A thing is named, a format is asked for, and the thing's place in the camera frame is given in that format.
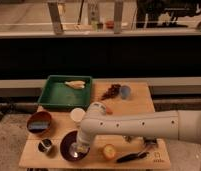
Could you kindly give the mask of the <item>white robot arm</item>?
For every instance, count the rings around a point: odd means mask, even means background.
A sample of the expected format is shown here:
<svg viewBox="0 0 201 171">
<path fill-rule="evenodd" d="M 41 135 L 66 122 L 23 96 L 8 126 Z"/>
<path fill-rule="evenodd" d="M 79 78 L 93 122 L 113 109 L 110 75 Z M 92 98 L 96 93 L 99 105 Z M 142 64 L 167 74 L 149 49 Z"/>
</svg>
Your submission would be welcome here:
<svg viewBox="0 0 201 171">
<path fill-rule="evenodd" d="M 201 111 L 171 110 L 109 116 L 103 103 L 93 102 L 77 132 L 77 150 L 87 153 L 97 135 L 167 138 L 201 144 Z"/>
</svg>

